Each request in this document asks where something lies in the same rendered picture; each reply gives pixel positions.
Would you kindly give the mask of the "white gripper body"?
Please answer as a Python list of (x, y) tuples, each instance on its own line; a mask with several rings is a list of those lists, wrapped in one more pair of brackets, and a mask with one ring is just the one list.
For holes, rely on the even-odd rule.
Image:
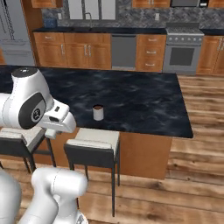
[(45, 129), (45, 137), (55, 139), (62, 132), (73, 133), (76, 128), (76, 121), (70, 112), (62, 119), (44, 115), (39, 121), (38, 126)]

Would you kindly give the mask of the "white cup of hot chocolate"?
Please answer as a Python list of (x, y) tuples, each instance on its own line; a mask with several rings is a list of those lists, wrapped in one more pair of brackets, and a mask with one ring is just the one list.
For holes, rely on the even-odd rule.
[(97, 104), (93, 106), (93, 117), (96, 121), (101, 121), (104, 118), (102, 105)]

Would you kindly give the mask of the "wooden island counter base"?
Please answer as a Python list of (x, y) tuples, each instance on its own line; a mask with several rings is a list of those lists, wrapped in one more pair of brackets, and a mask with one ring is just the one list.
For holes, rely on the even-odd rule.
[(163, 179), (171, 145), (168, 136), (120, 132), (120, 175)]

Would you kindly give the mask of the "black stool with beige seat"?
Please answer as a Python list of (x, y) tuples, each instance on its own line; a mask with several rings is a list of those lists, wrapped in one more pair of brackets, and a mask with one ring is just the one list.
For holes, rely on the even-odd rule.
[(115, 216), (116, 186), (120, 185), (120, 132), (103, 129), (80, 128), (73, 139), (64, 144), (69, 168), (83, 165), (88, 177), (88, 167), (111, 170), (112, 216)]
[(22, 158), (29, 173), (36, 169), (34, 154), (49, 155), (56, 166), (51, 141), (40, 127), (32, 129), (0, 129), (0, 155)]

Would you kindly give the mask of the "wooden base cupboard run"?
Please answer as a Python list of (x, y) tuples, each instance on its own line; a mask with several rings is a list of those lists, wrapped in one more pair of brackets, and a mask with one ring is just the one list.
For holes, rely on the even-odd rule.
[(42, 67), (111, 68), (108, 33), (34, 32)]

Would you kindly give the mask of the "grey dishwasher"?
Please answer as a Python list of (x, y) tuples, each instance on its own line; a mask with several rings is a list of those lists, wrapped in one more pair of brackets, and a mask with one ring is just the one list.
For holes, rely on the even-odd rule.
[(111, 35), (111, 63), (115, 70), (136, 68), (137, 37), (134, 34)]

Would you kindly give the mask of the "stainless steel fridge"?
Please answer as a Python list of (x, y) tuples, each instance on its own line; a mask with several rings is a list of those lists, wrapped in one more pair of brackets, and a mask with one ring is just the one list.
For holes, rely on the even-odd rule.
[(0, 0), (0, 48), (7, 65), (35, 65), (20, 0)]

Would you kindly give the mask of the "blue toaster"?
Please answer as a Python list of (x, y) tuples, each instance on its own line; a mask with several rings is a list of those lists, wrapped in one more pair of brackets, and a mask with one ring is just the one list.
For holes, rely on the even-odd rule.
[(45, 28), (55, 28), (57, 26), (56, 18), (45, 18), (44, 19), (44, 27)]

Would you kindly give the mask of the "grey sink tap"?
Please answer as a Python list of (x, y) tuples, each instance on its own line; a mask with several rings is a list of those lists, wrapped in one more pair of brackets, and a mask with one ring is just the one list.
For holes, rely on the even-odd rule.
[(89, 16), (89, 27), (90, 27), (90, 29), (92, 29), (93, 28), (93, 19), (92, 19), (91, 13), (90, 12), (85, 12), (84, 15), (85, 15), (86, 18), (87, 18), (87, 16)]

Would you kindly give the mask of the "tall wooden side panel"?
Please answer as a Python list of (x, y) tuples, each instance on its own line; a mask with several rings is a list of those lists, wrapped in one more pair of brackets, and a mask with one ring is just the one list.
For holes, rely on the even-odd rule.
[(33, 31), (43, 26), (42, 12), (41, 12), (41, 9), (32, 7), (32, 0), (20, 0), (20, 2), (23, 8), (24, 20), (26, 23), (27, 31), (29, 34), (30, 42), (31, 42), (31, 49), (32, 49), (35, 65), (38, 66), (39, 55), (38, 55), (38, 50), (37, 50)]

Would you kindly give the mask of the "wooden drawer stack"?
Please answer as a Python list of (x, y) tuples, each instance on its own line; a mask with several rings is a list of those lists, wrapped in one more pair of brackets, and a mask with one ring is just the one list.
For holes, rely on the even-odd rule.
[(138, 34), (136, 37), (136, 70), (161, 72), (165, 55), (166, 36)]

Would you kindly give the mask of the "white framed window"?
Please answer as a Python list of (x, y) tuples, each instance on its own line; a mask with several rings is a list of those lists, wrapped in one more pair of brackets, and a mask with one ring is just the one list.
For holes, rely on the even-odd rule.
[(85, 12), (90, 12), (93, 20), (116, 19), (116, 0), (68, 0), (68, 9), (71, 19), (89, 20)]

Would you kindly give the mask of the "stainless steel stove with oven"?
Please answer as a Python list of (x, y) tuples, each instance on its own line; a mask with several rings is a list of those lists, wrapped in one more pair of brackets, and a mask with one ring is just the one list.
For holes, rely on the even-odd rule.
[(164, 73), (195, 75), (204, 33), (197, 23), (167, 23)]

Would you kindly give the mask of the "dark microwave oven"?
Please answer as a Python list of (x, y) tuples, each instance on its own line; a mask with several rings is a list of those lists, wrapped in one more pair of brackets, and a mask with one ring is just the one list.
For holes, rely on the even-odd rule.
[(207, 7), (209, 0), (171, 0), (171, 7)]

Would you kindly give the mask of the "wooden wall cupboard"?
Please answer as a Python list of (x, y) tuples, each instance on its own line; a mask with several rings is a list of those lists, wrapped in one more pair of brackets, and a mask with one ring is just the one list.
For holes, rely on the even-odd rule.
[(31, 0), (33, 8), (61, 8), (63, 0)]
[(209, 8), (224, 8), (224, 0), (209, 0)]
[(132, 0), (133, 8), (169, 8), (171, 0)]

